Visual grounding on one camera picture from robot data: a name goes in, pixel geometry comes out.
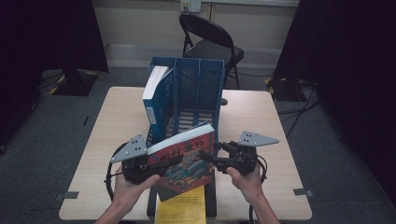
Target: chair backrest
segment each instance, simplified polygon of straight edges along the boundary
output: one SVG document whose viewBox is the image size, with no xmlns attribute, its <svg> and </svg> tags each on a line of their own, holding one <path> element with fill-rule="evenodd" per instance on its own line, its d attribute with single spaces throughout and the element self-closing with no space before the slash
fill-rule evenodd
<svg viewBox="0 0 396 224">
<path fill-rule="evenodd" d="M 189 32 L 200 36 L 203 39 L 210 40 L 218 45 L 226 48 L 233 48 L 233 39 L 219 25 L 214 22 L 207 21 L 201 17 L 183 13 L 178 20 L 186 37 L 190 38 Z"/>
</svg>

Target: chair seat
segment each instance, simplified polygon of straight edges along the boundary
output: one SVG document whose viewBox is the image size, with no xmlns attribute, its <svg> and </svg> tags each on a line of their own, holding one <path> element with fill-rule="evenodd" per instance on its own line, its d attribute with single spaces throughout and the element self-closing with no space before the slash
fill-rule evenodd
<svg viewBox="0 0 396 224">
<path fill-rule="evenodd" d="M 234 53 L 236 60 L 235 63 L 239 63 L 244 58 L 245 52 L 238 47 L 234 47 Z M 196 45 L 194 45 L 194 47 L 189 49 L 184 54 L 184 57 L 223 60 L 224 66 L 228 69 L 231 69 L 231 67 L 229 67 L 230 59 L 232 58 L 230 49 L 215 44 L 210 40 L 201 40 Z"/>
</svg>

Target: blue file holder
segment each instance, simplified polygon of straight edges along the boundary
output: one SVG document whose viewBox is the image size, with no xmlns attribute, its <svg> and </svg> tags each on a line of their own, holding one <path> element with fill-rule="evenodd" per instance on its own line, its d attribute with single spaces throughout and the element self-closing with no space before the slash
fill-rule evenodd
<svg viewBox="0 0 396 224">
<path fill-rule="evenodd" d="M 224 61 L 153 57 L 148 67 L 148 74 L 151 74 L 156 65 L 174 69 L 173 113 L 167 126 L 166 137 L 207 121 L 215 129 L 218 141 Z M 148 145 L 156 142 L 155 136 L 149 131 Z"/>
</svg>

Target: gray carpet floor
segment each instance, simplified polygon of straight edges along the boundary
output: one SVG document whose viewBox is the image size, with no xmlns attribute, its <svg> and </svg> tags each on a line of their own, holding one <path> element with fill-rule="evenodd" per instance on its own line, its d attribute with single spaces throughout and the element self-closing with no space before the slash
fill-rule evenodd
<svg viewBox="0 0 396 224">
<path fill-rule="evenodd" d="M 272 69 L 240 69 L 242 90 L 267 91 Z M 0 223 L 92 223 L 59 219 L 84 147 L 106 93 L 113 86 L 144 87 L 147 68 L 110 68 L 101 73 L 87 97 L 49 94 L 60 71 L 43 74 L 33 111 L 7 142 L 0 157 Z M 234 80 L 226 89 L 234 88 Z M 311 87 L 303 86 L 308 97 Z M 310 105 L 318 100 L 314 94 Z M 276 102 L 278 112 L 301 109 L 305 102 Z M 289 133 L 296 113 L 279 115 Z M 315 196 L 307 221 L 283 223 L 396 223 L 396 211 L 353 149 L 339 138 L 335 121 L 319 104 L 304 112 L 288 138 L 303 185 Z"/>
</svg>

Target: black stand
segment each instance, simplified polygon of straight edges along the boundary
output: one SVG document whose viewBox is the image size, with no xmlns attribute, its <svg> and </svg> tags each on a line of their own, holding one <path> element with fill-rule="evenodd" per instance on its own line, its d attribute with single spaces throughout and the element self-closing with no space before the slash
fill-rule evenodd
<svg viewBox="0 0 396 224">
<path fill-rule="evenodd" d="M 205 185 L 205 212 L 206 217 L 216 217 L 218 215 L 217 200 L 216 200 L 216 178 L 215 170 L 212 170 L 212 182 Z M 157 207 L 157 190 L 151 187 L 148 196 L 148 217 L 155 217 Z"/>
<path fill-rule="evenodd" d="M 290 83 L 287 80 L 269 80 L 266 85 L 274 101 L 306 101 L 298 83 Z"/>
<path fill-rule="evenodd" d="M 53 95 L 88 96 L 97 75 L 80 73 L 77 69 L 62 69 L 64 79 L 56 84 Z"/>
</svg>

